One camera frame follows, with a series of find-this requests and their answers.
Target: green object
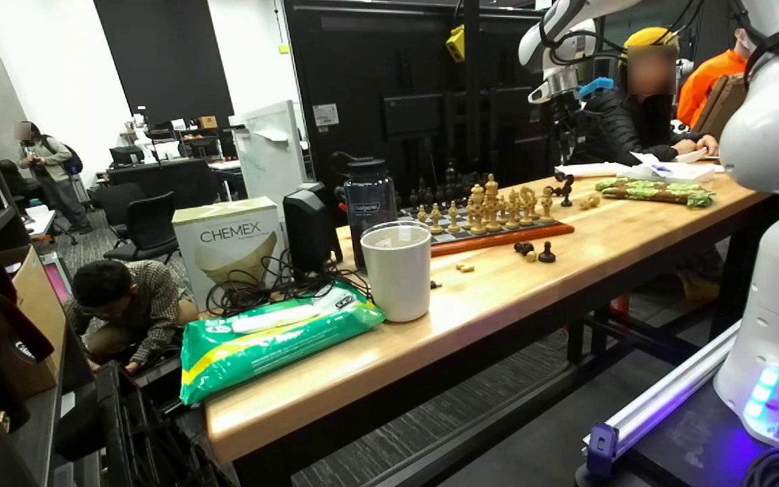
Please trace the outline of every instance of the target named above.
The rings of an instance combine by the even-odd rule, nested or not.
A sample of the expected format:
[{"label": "green object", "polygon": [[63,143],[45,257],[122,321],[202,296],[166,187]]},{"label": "green object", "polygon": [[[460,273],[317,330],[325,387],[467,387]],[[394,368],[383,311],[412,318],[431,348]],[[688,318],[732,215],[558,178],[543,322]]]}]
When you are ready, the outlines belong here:
[{"label": "green object", "polygon": [[179,400],[197,406],[382,322],[383,314],[349,283],[224,321],[195,321],[183,329]]},{"label": "green object", "polygon": [[682,204],[688,208],[708,208],[715,206],[715,193],[701,185],[688,181],[659,181],[659,178],[608,178],[596,187],[606,201],[659,201],[659,204]]}]

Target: chessboard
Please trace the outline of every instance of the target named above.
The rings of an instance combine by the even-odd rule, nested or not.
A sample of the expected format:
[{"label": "chessboard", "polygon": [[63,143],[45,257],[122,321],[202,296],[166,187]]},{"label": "chessboard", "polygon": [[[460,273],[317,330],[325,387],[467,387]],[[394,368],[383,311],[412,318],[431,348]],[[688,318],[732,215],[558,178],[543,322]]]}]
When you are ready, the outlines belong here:
[{"label": "chessboard", "polygon": [[416,206],[416,223],[433,234],[433,257],[483,246],[512,246],[573,234],[571,226],[552,220],[554,187],[504,191],[495,176],[473,185],[471,195],[448,204]]}]

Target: cup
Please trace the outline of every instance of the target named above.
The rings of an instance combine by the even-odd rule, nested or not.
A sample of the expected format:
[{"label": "cup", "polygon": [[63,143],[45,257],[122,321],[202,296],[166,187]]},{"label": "cup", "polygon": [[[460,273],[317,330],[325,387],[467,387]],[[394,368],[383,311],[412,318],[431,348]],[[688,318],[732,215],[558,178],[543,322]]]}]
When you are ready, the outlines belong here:
[{"label": "cup", "polygon": [[363,234],[363,257],[376,307],[386,322],[414,322],[431,303],[433,234],[414,223],[379,226]]}]

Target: person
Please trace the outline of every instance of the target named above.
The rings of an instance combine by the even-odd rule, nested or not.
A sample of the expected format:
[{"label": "person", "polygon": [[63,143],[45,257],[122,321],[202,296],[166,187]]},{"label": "person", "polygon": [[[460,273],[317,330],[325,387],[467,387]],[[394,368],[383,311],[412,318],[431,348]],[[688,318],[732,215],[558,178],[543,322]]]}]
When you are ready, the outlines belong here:
[{"label": "person", "polygon": [[67,147],[63,147],[51,137],[44,137],[37,124],[28,119],[17,124],[17,137],[21,147],[21,158],[17,162],[19,174],[44,187],[45,201],[69,223],[72,230],[90,234],[92,226],[86,220],[86,212],[72,199],[63,169],[69,158]]},{"label": "person", "polygon": [[[677,46],[677,35],[665,27],[643,27],[632,32],[624,46]],[[581,143],[573,160],[615,160],[635,166],[635,153],[654,155],[658,160],[677,160],[678,155],[697,155],[697,160],[717,158],[717,138],[711,137],[677,137],[670,124],[670,93],[623,93],[619,84],[596,80],[585,108],[573,118]]]},{"label": "person", "polygon": [[747,70],[747,61],[752,58],[752,53],[758,49],[744,27],[735,27],[735,43],[729,49],[724,49],[723,54],[701,63],[685,81],[682,95],[678,95],[678,107],[677,107],[677,119],[682,119],[682,124],[696,128],[697,118],[705,108],[705,97],[711,93],[711,86],[717,84],[717,80],[723,77],[744,77]]},{"label": "person", "polygon": [[90,368],[107,361],[138,373],[163,354],[175,354],[179,329],[197,318],[167,266],[153,261],[98,261],[72,277],[69,325],[82,335]]}]

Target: white robot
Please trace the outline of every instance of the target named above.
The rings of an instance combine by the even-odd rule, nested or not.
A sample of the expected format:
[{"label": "white robot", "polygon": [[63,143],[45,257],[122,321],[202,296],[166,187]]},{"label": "white robot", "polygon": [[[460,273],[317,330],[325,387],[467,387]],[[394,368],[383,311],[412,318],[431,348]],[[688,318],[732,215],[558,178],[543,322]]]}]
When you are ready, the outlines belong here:
[{"label": "white robot", "polygon": [[[541,66],[573,24],[635,5],[637,0],[558,0],[518,43],[523,66]],[[758,43],[748,95],[719,142],[724,172],[744,187],[779,193],[779,0],[732,0]],[[571,66],[546,70],[531,104],[546,104],[573,86]],[[779,444],[779,223],[759,241],[754,277],[735,344],[715,377],[717,395],[744,427]]]}]

